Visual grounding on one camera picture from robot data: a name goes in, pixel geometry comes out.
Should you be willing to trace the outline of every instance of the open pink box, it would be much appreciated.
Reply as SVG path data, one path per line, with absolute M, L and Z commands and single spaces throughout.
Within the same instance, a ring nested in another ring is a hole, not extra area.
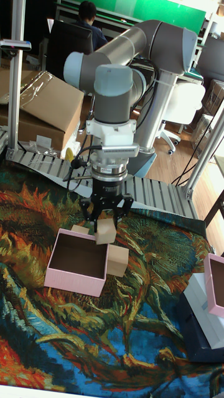
M 106 281 L 108 244 L 95 237 L 60 228 L 44 286 L 99 297 Z
M 209 253 L 203 263 L 208 312 L 224 318 L 224 257 Z

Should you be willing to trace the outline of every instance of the sunflower painting pattern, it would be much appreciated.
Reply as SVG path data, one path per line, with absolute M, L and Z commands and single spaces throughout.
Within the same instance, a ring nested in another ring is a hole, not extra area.
M 187 359 L 175 311 L 210 251 L 202 221 L 131 211 L 115 242 L 129 249 L 124 277 L 80 295 L 44 287 L 58 229 L 88 226 L 79 196 L 7 162 L 0 182 L 0 384 L 112 398 L 222 391 L 223 365 Z

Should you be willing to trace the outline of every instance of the green wall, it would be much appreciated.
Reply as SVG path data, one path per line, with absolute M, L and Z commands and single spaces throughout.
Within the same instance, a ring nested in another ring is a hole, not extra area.
M 168 0 L 94 0 L 94 3 L 98 9 L 115 12 L 118 16 L 141 21 L 158 19 L 168 24 L 186 27 L 197 35 L 205 18 L 205 11 Z

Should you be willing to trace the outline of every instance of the wooden floor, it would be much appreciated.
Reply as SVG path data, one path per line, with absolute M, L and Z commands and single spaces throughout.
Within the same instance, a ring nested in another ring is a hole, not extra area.
M 90 98 L 87 97 L 83 103 L 81 120 L 87 115 L 88 106 L 90 104 Z M 177 131 L 174 125 L 169 126 L 172 131 Z M 157 157 L 149 169 L 146 177 L 153 180 L 163 181 L 165 183 L 171 183 L 177 178 L 187 165 L 190 156 L 193 153 L 192 145 L 190 143 L 191 133 L 183 131 L 180 135 L 182 139 L 180 144 L 176 148 L 176 152 L 173 155 L 167 153 L 169 146 L 163 139 L 156 139 L 154 147 L 156 150 Z M 84 134 L 78 136 L 78 140 L 83 140 Z M 194 157 L 189 165 L 191 167 L 197 162 L 197 158 Z M 185 174 L 181 181 L 189 178 L 191 172 Z M 204 220 L 207 213 L 215 203 L 218 196 L 221 194 L 224 186 L 224 179 L 221 172 L 214 163 L 208 163 L 201 178 L 199 179 L 193 194 L 193 202 L 195 209 L 200 220 Z M 214 217 L 212 222 L 207 228 L 208 242 L 215 248 L 216 254 L 219 256 L 224 251 L 224 220 L 220 214 Z

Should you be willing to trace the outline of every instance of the person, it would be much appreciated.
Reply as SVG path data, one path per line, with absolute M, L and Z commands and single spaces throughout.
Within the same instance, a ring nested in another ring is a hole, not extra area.
M 80 20 L 77 24 L 91 29 L 93 32 L 93 51 L 99 49 L 108 42 L 102 31 L 92 26 L 96 16 L 96 6 L 93 2 L 83 1 L 79 6 L 78 16 Z

